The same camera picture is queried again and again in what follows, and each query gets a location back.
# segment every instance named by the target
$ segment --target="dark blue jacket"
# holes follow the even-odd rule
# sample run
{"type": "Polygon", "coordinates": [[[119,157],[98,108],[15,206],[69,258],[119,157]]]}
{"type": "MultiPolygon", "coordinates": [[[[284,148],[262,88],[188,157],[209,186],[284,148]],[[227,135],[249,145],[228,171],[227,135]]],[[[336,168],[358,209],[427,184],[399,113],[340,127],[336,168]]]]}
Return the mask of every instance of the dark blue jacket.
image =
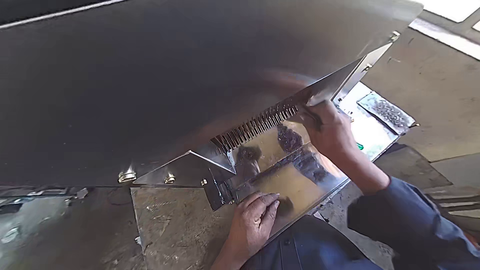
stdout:
{"type": "MultiPolygon", "coordinates": [[[[480,270],[480,252],[416,187],[392,178],[348,208],[348,227],[392,247],[396,270],[480,270]]],[[[328,223],[304,216],[242,269],[372,270],[380,268],[328,223]]]]}

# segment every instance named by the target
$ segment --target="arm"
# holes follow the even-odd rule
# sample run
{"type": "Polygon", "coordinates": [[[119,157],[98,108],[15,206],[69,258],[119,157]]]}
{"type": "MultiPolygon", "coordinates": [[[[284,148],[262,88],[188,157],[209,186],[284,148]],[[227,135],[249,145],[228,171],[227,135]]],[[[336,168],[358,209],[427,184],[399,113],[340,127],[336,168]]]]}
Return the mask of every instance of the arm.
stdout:
{"type": "Polygon", "coordinates": [[[275,221],[278,195],[255,192],[240,202],[211,270],[238,270],[265,245],[275,221]]]}
{"type": "Polygon", "coordinates": [[[416,187],[390,178],[357,149],[349,120],[331,102],[312,108],[323,125],[304,116],[312,144],[365,194],[348,208],[349,228],[391,246],[404,268],[480,269],[480,252],[443,218],[416,187]]]}
{"type": "Polygon", "coordinates": [[[322,119],[320,131],[310,116],[304,114],[300,117],[313,146],[342,170],[364,194],[374,194],[390,184],[390,178],[358,149],[348,116],[340,114],[330,101],[311,107],[311,111],[322,119]]]}

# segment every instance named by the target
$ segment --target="metal teeth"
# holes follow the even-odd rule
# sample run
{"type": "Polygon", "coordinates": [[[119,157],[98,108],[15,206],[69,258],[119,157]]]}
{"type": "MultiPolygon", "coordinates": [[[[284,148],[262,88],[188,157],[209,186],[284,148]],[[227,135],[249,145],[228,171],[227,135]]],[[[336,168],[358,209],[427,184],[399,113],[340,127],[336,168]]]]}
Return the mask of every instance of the metal teeth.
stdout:
{"type": "Polygon", "coordinates": [[[228,153],[265,131],[276,127],[282,121],[290,118],[298,112],[297,106],[291,104],[277,104],[252,117],[230,131],[224,132],[211,139],[215,145],[228,153]]]}

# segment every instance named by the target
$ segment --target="dark blue sleeve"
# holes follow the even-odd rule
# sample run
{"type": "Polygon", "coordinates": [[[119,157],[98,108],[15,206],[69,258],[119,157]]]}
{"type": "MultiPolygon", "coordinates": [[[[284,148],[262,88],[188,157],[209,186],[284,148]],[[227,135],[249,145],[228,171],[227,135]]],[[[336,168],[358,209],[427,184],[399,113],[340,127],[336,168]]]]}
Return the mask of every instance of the dark blue sleeve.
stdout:
{"type": "Polygon", "coordinates": [[[392,178],[348,208],[348,227],[391,246],[401,265],[419,269],[480,269],[480,252],[416,187],[392,178]]]}

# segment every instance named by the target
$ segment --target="large dark steel sheet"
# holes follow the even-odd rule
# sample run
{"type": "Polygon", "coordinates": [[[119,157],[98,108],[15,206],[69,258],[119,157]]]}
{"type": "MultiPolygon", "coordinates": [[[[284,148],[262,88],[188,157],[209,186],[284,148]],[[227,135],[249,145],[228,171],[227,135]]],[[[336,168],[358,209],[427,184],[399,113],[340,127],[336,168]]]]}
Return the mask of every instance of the large dark steel sheet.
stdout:
{"type": "Polygon", "coordinates": [[[128,0],[0,30],[1,184],[116,185],[388,42],[406,0],[128,0]]]}

